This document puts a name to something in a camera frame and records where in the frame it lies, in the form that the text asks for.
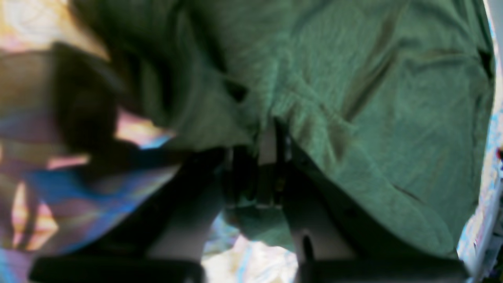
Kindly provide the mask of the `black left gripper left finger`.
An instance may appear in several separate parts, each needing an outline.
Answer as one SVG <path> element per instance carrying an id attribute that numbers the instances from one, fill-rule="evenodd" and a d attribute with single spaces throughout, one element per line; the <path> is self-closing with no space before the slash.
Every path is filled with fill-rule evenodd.
<path id="1" fill-rule="evenodd" d="M 200 261 L 214 219 L 236 208 L 255 175 L 244 147 L 192 155 L 181 170 L 104 236 L 77 251 L 42 256 L 33 283 L 206 283 Z"/>

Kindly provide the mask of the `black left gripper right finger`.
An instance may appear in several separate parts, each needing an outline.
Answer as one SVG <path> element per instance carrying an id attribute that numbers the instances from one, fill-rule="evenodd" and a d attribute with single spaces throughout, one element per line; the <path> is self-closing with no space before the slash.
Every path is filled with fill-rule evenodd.
<path id="1" fill-rule="evenodd" d="M 297 283 L 465 283 L 462 261 L 407 244 L 332 183 L 274 120 L 274 204 L 294 240 Z"/>

